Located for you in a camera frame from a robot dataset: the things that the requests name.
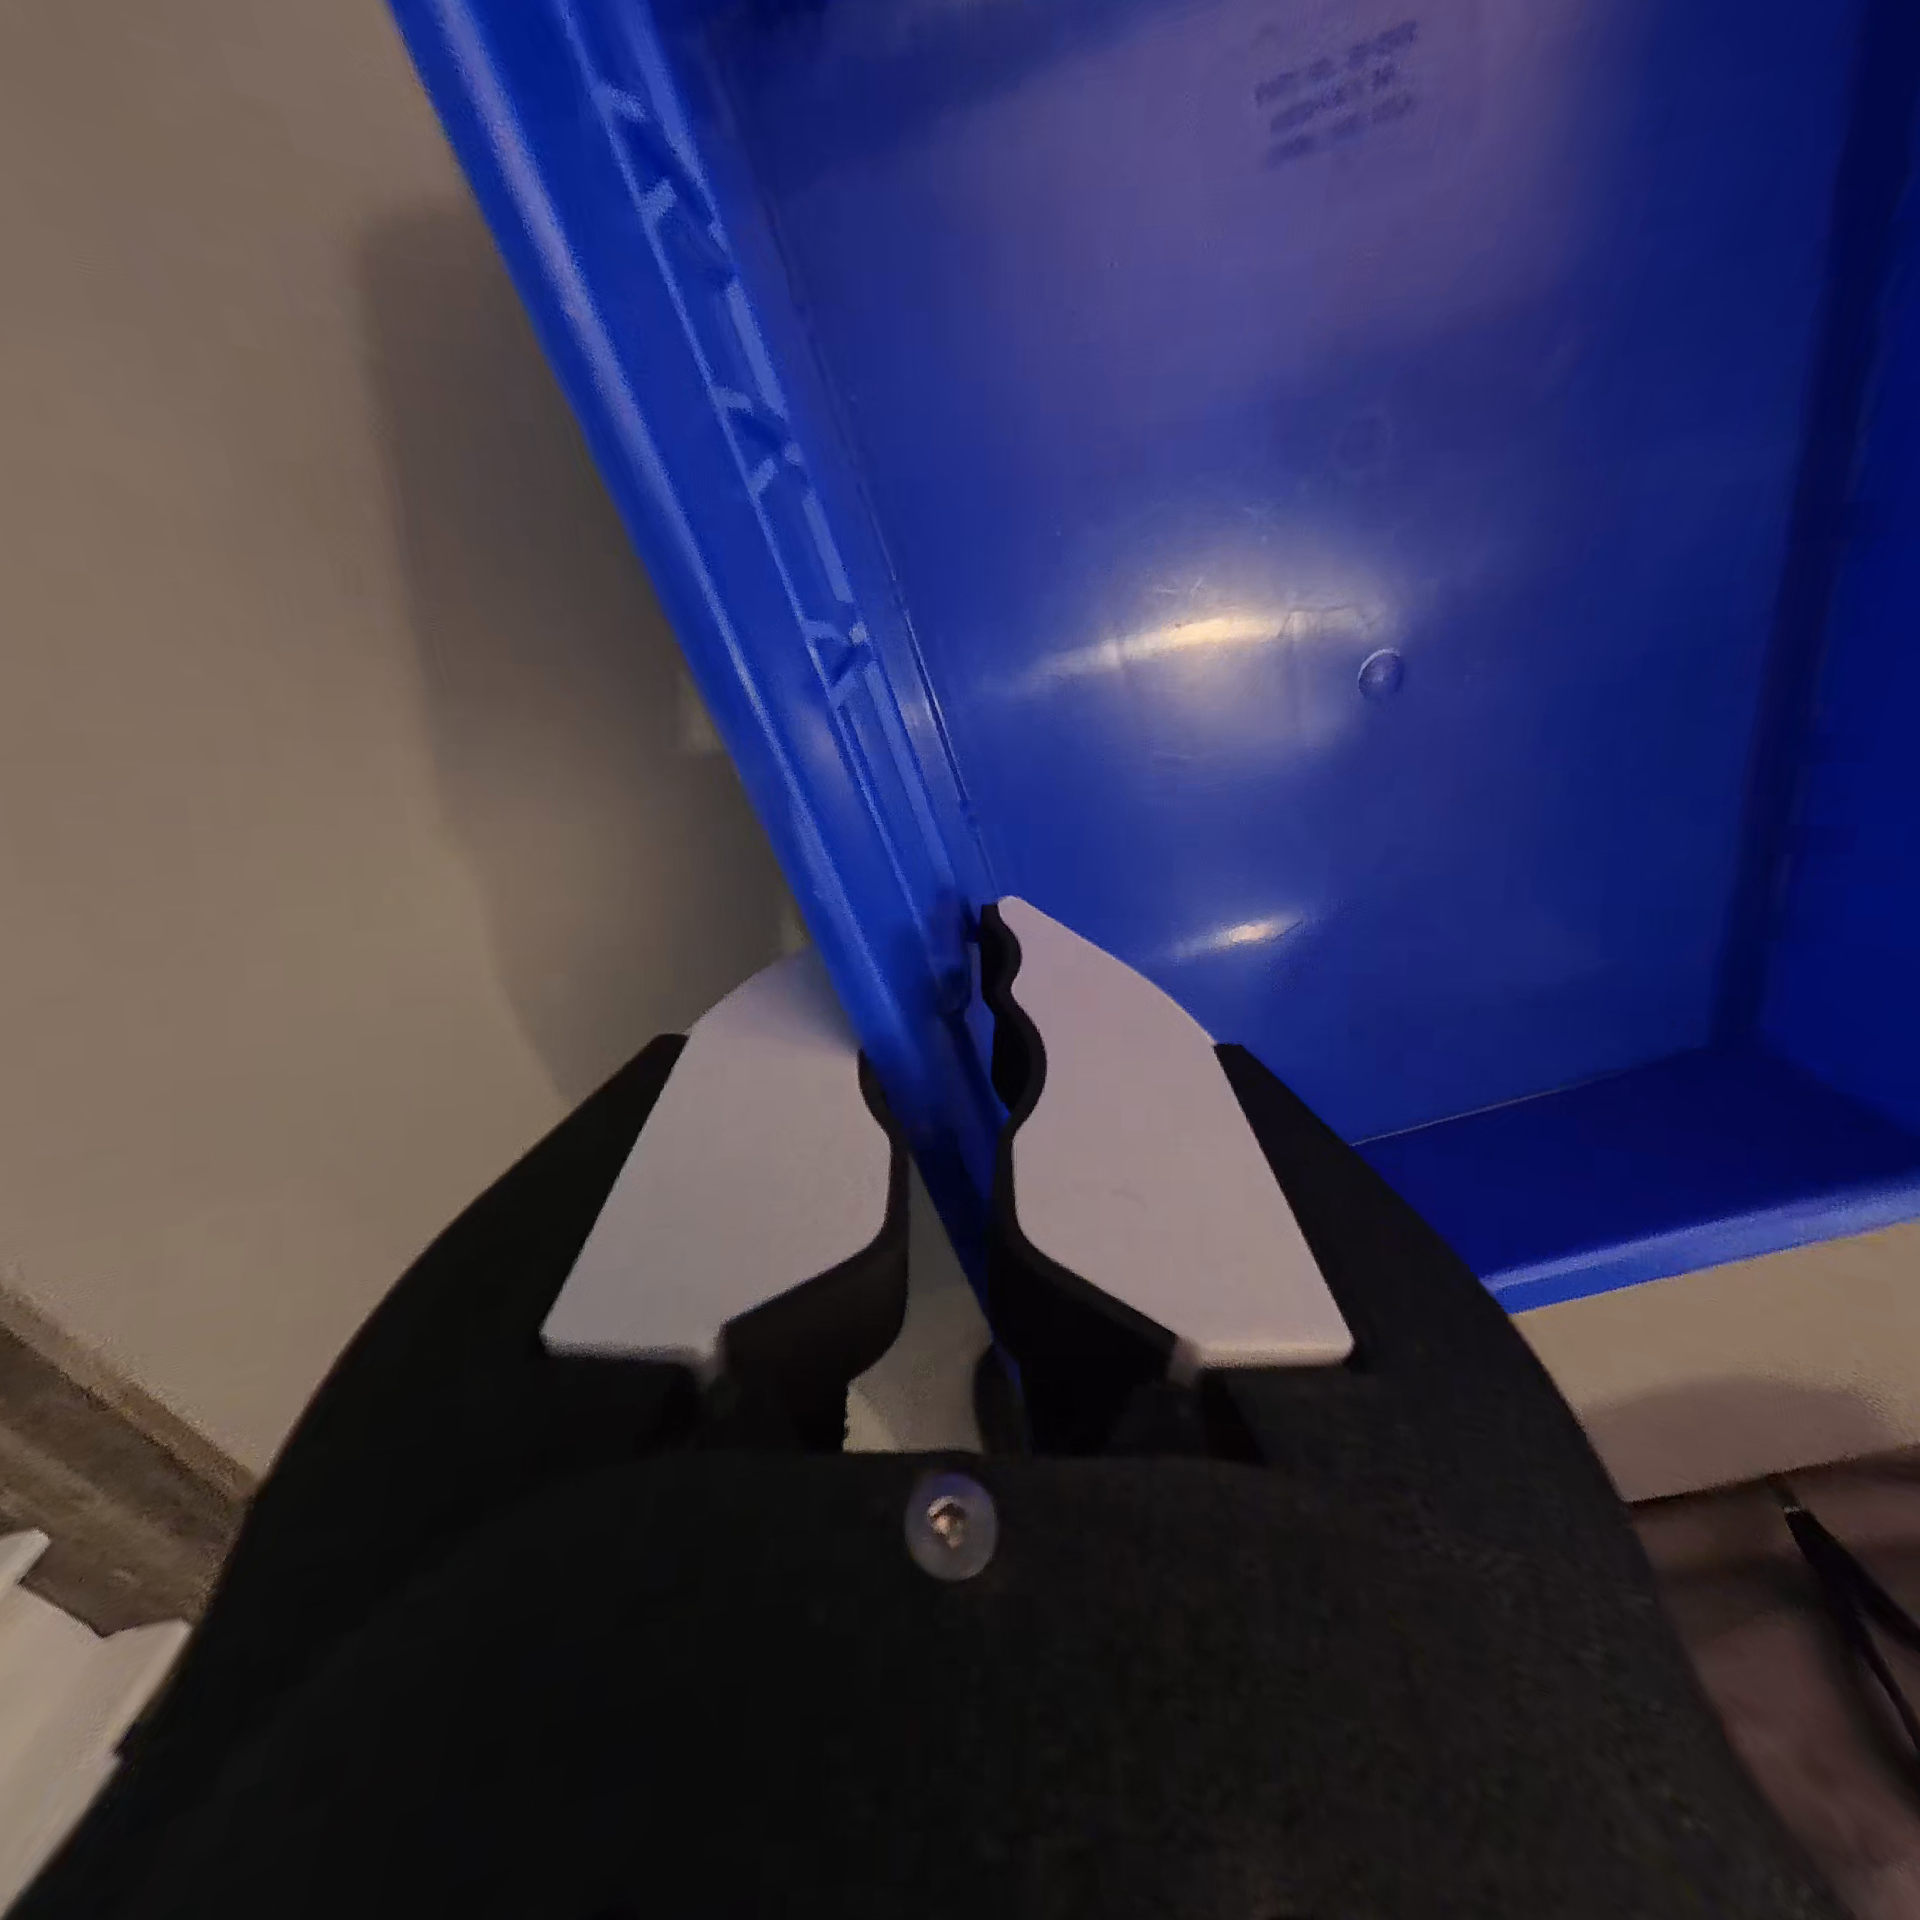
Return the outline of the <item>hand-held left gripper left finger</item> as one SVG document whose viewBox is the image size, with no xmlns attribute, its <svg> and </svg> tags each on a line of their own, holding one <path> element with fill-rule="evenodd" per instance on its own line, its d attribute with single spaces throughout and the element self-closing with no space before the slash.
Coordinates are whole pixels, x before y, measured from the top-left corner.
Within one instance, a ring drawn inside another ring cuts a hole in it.
<svg viewBox="0 0 1920 1920">
<path fill-rule="evenodd" d="M 905 1318 L 908 1161 L 825 963 L 770 963 L 683 1037 L 543 1346 L 728 1383 L 844 1444 Z"/>
</svg>

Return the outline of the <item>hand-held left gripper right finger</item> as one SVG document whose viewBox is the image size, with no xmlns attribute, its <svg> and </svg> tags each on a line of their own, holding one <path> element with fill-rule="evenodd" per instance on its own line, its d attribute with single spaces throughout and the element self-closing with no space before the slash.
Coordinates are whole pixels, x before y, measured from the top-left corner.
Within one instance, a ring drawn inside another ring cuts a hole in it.
<svg viewBox="0 0 1920 1920">
<path fill-rule="evenodd" d="M 1354 1332 L 1227 1078 L 1144 975 L 1027 900 L 979 921 L 994 1018 L 986 1311 L 1043 1453 L 1101 1453 L 1141 1396 L 1323 1371 Z"/>
</svg>

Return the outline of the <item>blue plastic bin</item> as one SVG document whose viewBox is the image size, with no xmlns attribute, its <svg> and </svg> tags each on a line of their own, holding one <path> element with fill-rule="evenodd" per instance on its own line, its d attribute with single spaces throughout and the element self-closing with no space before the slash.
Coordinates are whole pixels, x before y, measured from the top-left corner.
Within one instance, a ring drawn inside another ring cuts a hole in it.
<svg viewBox="0 0 1920 1920">
<path fill-rule="evenodd" d="M 973 924 L 1512 1311 L 1916 1222 L 1916 4 L 395 4 L 979 1279 Z"/>
</svg>

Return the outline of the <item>white plastic object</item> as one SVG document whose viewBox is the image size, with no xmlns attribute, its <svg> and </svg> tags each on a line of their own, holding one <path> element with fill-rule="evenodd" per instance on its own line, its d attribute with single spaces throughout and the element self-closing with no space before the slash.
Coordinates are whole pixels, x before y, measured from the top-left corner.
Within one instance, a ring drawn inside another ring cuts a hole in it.
<svg viewBox="0 0 1920 1920">
<path fill-rule="evenodd" d="M 116 1749 L 186 1644 L 186 1622 L 99 1633 L 27 1588 L 50 1539 L 1 1539 L 1 1912 L 108 1786 Z"/>
</svg>

